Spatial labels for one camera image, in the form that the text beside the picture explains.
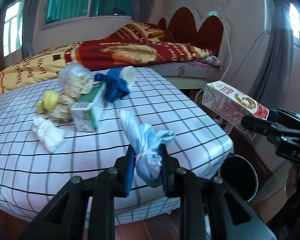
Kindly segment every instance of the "food box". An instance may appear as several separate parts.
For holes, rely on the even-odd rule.
[[[95,132],[105,108],[105,82],[95,82],[91,92],[81,95],[71,107],[71,116],[79,132]]]
[[[222,81],[206,84],[202,104],[249,135],[251,139],[255,138],[256,133],[242,127],[242,117],[253,115],[266,120],[269,115],[269,110],[262,104]]]

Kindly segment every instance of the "wall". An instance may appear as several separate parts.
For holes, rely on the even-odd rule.
[[[4,62],[6,68],[23,60],[22,49],[17,49],[15,52],[12,52],[4,57]]]
[[[296,45],[294,47],[290,83],[282,108],[300,114],[300,48]],[[285,160],[275,155],[274,146],[264,136],[256,138],[252,144],[272,172],[284,163]]]
[[[269,33],[265,30],[271,28],[271,15],[273,3],[271,0],[230,0],[225,11],[223,6],[217,5],[225,3],[227,0],[156,0],[158,15],[171,18],[174,12],[182,7],[194,7],[200,17],[204,20],[210,11],[221,11],[221,17],[225,17],[231,28],[230,49],[232,52],[231,67],[225,76],[224,81],[247,93],[260,70],[269,41]],[[157,16],[151,18],[154,23]],[[262,34],[256,42],[254,48],[247,56],[249,49],[256,38]],[[224,65],[229,62],[229,54]],[[293,70],[291,73],[290,86],[283,108],[300,113],[300,49],[294,49]],[[257,137],[252,145],[274,172],[284,162],[274,153],[274,147],[265,137]]]
[[[158,24],[163,14],[163,3],[165,0],[155,0],[152,6],[152,11],[149,16],[148,22]]]
[[[163,6],[157,6],[157,10],[162,12],[163,17],[171,18],[178,8],[182,6],[193,7],[198,11],[202,20],[207,17],[207,13],[210,11],[220,12],[221,17],[227,19],[227,23],[231,28],[229,40],[232,63],[224,81],[243,92],[248,92],[264,59],[269,38],[268,34],[264,34],[259,39],[250,56],[238,73],[236,72],[256,38],[264,31],[264,0],[229,0],[224,10],[222,4],[227,3],[227,1],[162,0]],[[224,59],[224,65],[228,66],[228,62],[229,54]]]
[[[33,34],[34,53],[72,42],[102,39],[132,22],[131,17],[99,16],[89,20],[60,24],[41,30],[42,25],[40,21],[42,18],[40,16],[44,13],[42,10],[43,1],[39,1],[35,19]]]

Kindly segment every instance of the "black trash can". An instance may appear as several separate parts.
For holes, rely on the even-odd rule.
[[[218,171],[223,178],[243,199],[250,203],[258,192],[258,176],[256,170],[245,158],[229,155]]]

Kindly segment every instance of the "grid pattern sheet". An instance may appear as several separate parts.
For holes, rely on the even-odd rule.
[[[211,178],[233,148],[226,133],[193,101],[149,68],[136,69],[130,94],[107,103],[97,133],[77,132],[73,123],[56,123],[66,132],[65,143],[50,154],[32,131],[36,104],[47,90],[62,91],[58,79],[0,95],[0,209],[23,220],[32,218],[75,176],[97,176],[127,152],[129,142],[119,111],[132,111],[139,123],[155,130],[172,130],[167,147],[180,165],[197,176]],[[170,213],[178,199],[163,196],[162,187],[146,185],[134,174],[128,198],[115,199],[115,224]],[[86,225],[89,221],[91,201]]]

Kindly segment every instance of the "screw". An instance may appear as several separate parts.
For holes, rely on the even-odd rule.
[[[79,183],[80,180],[81,180],[81,177],[79,177],[79,176],[74,176],[74,177],[71,178],[71,182],[74,183],[74,184]]]
[[[177,168],[177,173],[182,175],[185,174],[187,172],[187,170],[185,168]]]
[[[216,184],[222,184],[223,183],[223,179],[218,177],[218,176],[215,176],[213,178],[213,182],[216,183]]]
[[[117,168],[112,167],[112,168],[109,168],[109,169],[108,169],[108,172],[109,172],[110,174],[116,174],[116,173],[118,172],[118,170],[117,170]]]

